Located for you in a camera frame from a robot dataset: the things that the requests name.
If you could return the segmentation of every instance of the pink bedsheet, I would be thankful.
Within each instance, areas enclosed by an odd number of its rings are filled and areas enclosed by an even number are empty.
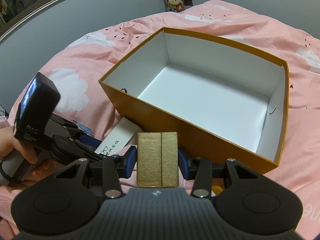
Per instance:
[[[280,166],[266,176],[300,197],[304,215],[297,232],[305,239],[313,239],[320,232],[320,40],[302,30],[240,6],[213,0],[180,14],[151,15],[89,33],[41,69],[62,94],[57,113],[88,126],[96,138],[104,138],[118,122],[119,115],[98,79],[163,26],[224,36],[288,62],[291,88],[285,147]],[[11,111],[11,123],[22,94]],[[10,206],[14,196],[8,189],[0,188],[0,202],[6,201]],[[6,217],[12,225],[9,215],[3,213],[1,209],[0,217]]]

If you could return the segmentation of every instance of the open cardboard box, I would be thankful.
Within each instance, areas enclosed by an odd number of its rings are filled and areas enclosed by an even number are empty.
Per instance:
[[[176,131],[191,156],[235,158],[266,173],[280,161],[288,80],[287,63],[267,52],[162,28],[99,82],[119,114],[144,131]]]

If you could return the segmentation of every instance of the finger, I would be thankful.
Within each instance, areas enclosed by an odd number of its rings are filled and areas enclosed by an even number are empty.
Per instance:
[[[31,164],[37,162],[37,154],[31,145],[13,138],[13,146]]]
[[[45,170],[49,169],[51,162],[52,160],[46,160],[44,163],[42,163],[42,168],[44,168]]]
[[[11,143],[11,138],[13,137],[13,127],[6,127],[0,129],[0,157],[6,157],[10,152],[13,151],[14,146]]]
[[[34,170],[32,171],[32,174],[35,175],[37,173],[40,173],[41,171],[42,171],[42,167],[40,165],[40,166],[34,168]]]

